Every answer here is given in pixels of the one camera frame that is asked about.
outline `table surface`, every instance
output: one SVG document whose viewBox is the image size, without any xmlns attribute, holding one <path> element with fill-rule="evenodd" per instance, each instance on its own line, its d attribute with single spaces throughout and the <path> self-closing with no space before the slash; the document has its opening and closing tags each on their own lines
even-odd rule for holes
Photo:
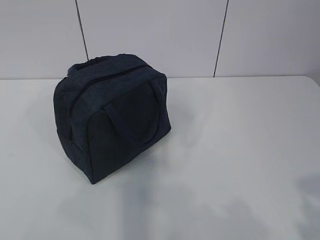
<svg viewBox="0 0 320 240">
<path fill-rule="evenodd" d="M 1 239 L 320 239 L 310 78 L 169 79 L 171 132 L 96 185 L 58 140 L 58 81 L 0 81 Z"/>
</svg>

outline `dark navy bag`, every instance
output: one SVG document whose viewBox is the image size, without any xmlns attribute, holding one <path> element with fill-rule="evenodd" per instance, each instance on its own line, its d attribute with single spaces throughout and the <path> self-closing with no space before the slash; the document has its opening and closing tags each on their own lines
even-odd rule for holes
<svg viewBox="0 0 320 240">
<path fill-rule="evenodd" d="M 73 65 L 56 86 L 53 102 L 65 154 L 92 184 L 171 129 L 167 77 L 131 54 Z"/>
</svg>

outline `white wall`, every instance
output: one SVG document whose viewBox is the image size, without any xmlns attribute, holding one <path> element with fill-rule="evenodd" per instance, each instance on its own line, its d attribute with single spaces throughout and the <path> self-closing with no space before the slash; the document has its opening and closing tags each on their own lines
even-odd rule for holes
<svg viewBox="0 0 320 240">
<path fill-rule="evenodd" d="M 319 0 L 230 0 L 216 76 L 304 75 L 320 83 Z"/>
<path fill-rule="evenodd" d="M 212 77 L 226 0 L 78 0 L 89 57 L 133 53 L 168 77 Z"/>
<path fill-rule="evenodd" d="M 86 61 L 72 0 L 1 0 L 0 79 L 62 78 Z"/>
<path fill-rule="evenodd" d="M 211 77 L 227 0 L 78 0 L 90 58 L 134 53 L 169 77 Z M 230 0 L 216 77 L 320 84 L 319 0 Z M 86 61 L 74 0 L 2 0 L 0 79 L 62 78 Z"/>
</svg>

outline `zipper track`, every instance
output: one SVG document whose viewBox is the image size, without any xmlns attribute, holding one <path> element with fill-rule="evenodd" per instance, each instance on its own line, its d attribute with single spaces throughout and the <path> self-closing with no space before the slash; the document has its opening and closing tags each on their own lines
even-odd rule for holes
<svg viewBox="0 0 320 240">
<path fill-rule="evenodd" d="M 99 83 L 99 82 L 102 82 L 102 81 L 106 81 L 106 80 L 110 80 L 110 79 L 114 79 L 114 78 L 117 78 L 117 77 L 120 77 L 120 76 L 123 76 L 123 75 L 126 75 L 126 74 L 129 74 L 129 73 L 132 73 L 138 69 L 141 69 L 141 68 L 145 68 L 145 67 L 149 67 L 149 65 L 142 65 L 142 66 L 136 66 L 136 67 L 133 67 L 133 68 L 130 68 L 128 70 L 125 70 L 125 71 L 121 71 L 121 72 L 118 72 L 118 73 L 115 73 L 115 74 L 111 74 L 109 76 L 103 76 L 103 77 L 99 77 L 99 78 L 95 78 L 95 79 L 92 79 L 90 81 L 88 81 L 84 86 L 83 88 L 81 88 L 80 92 L 75 96 L 75 98 L 72 100 L 71 104 L 70 104 L 70 107 L 69 107 L 69 114 L 71 116 L 72 114 L 72 111 L 76 105 L 76 103 L 78 102 L 78 100 L 80 99 L 81 95 L 88 89 L 90 88 L 92 85 L 96 84 L 96 83 Z"/>
</svg>

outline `insulated lunch bag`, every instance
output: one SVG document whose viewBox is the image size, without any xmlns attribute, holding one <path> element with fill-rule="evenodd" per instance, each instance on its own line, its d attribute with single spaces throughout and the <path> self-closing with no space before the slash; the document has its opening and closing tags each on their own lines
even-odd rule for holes
<svg viewBox="0 0 320 240">
<path fill-rule="evenodd" d="M 73 65 L 56 86 L 53 103 L 63 150 L 92 184 L 171 129 L 167 77 L 131 54 Z"/>
</svg>

